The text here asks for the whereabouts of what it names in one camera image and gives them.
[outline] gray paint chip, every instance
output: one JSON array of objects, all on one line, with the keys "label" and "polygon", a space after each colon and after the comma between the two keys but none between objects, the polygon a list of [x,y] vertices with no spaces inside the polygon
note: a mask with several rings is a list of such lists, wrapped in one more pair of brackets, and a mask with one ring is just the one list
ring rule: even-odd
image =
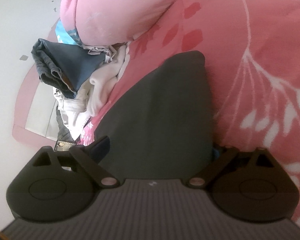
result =
[{"label": "gray paint chip", "polygon": [[25,60],[25,61],[26,61],[27,59],[28,59],[28,56],[22,55],[21,58],[20,58],[19,60]]}]

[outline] ribbed gray surface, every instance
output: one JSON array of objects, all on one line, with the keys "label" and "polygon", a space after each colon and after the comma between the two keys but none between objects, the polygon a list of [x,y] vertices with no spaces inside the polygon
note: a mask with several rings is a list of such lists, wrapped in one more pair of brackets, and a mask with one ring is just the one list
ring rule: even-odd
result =
[{"label": "ribbed gray surface", "polygon": [[289,220],[252,224],[228,217],[207,193],[179,180],[126,180],[103,190],[83,213],[52,224],[15,220],[11,240],[300,240]]}]

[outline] wall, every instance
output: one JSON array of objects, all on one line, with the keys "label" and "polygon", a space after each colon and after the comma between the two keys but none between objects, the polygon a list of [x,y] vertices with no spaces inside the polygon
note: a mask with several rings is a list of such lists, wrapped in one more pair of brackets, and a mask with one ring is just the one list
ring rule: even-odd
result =
[{"label": "wall", "polygon": [[[13,219],[6,189],[37,150],[11,135],[16,96],[34,63],[31,48],[38,38],[47,37],[59,17],[60,1],[0,0],[0,229]],[[22,55],[29,58],[19,60]]]}]

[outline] dark garment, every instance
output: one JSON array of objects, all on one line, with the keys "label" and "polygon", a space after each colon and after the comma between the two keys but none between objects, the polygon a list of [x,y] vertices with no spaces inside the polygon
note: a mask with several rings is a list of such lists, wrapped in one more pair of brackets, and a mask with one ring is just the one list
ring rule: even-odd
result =
[{"label": "dark garment", "polygon": [[31,51],[39,78],[74,99],[83,82],[105,61],[106,55],[89,55],[77,46],[38,39]]},{"label": "dark garment", "polygon": [[56,108],[56,113],[57,113],[57,123],[59,127],[58,140],[64,142],[76,143],[76,141],[72,139],[69,129],[65,127],[65,125],[63,124],[63,120],[60,114],[60,110],[58,110],[58,106]]},{"label": "dark garment", "polygon": [[212,110],[198,51],[174,55],[130,88],[102,118],[110,139],[99,165],[124,179],[183,179],[213,161]]}]

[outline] folded blue jeans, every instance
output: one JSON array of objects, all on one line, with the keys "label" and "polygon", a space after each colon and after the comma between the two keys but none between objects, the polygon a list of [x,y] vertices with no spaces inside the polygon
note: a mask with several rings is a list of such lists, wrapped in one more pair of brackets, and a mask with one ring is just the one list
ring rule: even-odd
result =
[{"label": "folded blue jeans", "polygon": [[65,98],[74,99],[81,85],[101,67],[104,53],[89,55],[78,45],[38,39],[31,51],[39,78],[59,89]]}]

